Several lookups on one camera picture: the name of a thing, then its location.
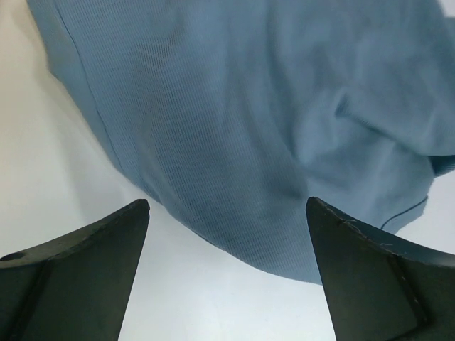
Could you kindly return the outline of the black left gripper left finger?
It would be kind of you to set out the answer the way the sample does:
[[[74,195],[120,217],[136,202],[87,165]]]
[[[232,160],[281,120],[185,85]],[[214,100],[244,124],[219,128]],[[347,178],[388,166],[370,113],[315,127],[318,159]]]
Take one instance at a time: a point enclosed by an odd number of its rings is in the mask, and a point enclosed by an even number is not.
[[[140,199],[1,258],[2,340],[118,340],[149,226]]]

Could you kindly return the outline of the grey-blue tank top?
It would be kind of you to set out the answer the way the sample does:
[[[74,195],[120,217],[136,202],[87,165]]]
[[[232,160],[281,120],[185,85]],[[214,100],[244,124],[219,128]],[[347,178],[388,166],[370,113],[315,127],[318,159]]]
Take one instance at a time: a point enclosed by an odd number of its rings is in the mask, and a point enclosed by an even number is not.
[[[30,1],[111,162],[179,222],[318,283],[306,201],[395,233],[454,168],[438,1]]]

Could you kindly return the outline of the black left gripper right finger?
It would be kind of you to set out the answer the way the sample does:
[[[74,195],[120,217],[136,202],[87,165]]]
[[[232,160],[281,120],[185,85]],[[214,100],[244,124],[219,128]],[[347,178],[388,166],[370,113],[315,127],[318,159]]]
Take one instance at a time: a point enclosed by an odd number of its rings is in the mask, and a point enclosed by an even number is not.
[[[338,341],[454,340],[454,255],[311,197],[306,204]]]

